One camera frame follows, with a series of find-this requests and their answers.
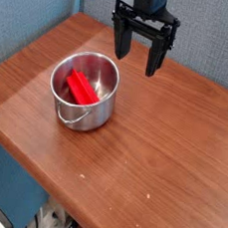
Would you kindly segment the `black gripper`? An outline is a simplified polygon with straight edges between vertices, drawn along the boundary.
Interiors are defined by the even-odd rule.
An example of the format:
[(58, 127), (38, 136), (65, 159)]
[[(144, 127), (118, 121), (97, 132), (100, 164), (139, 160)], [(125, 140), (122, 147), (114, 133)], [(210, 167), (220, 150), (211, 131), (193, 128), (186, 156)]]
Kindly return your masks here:
[(166, 9), (167, 0), (115, 0), (114, 48), (119, 60), (130, 51), (132, 31), (152, 40), (145, 74), (153, 76), (171, 50), (180, 26)]

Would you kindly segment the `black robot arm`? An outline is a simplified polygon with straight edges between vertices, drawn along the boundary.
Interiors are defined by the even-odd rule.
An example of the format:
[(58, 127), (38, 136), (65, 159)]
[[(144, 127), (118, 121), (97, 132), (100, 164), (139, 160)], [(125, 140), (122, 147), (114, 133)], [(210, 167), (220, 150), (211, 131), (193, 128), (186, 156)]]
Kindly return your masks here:
[(145, 74), (153, 76), (174, 47), (178, 18), (166, 9), (167, 0), (115, 0), (113, 10), (114, 48), (119, 60), (130, 52), (132, 33), (150, 40)]

